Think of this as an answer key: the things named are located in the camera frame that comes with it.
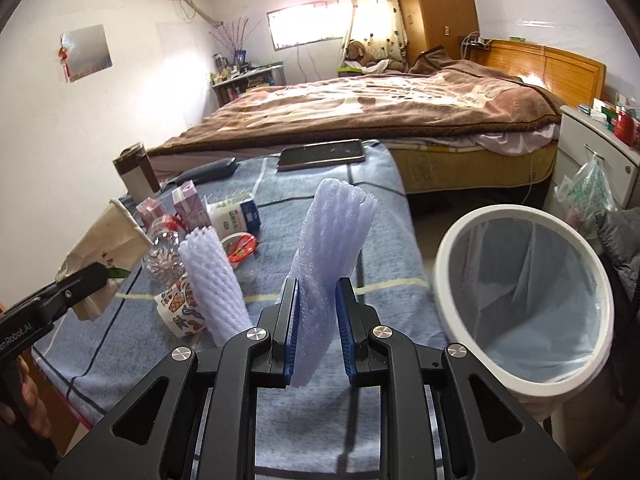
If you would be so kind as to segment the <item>left hand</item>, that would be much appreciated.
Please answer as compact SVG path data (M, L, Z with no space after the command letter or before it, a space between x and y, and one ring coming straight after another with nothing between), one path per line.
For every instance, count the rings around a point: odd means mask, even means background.
M29 367L19 356L16 359L21 376L21 396L26 406L25 418L32 431L45 439L51 437L52 425L48 417L47 408L40 399L38 388L29 376Z

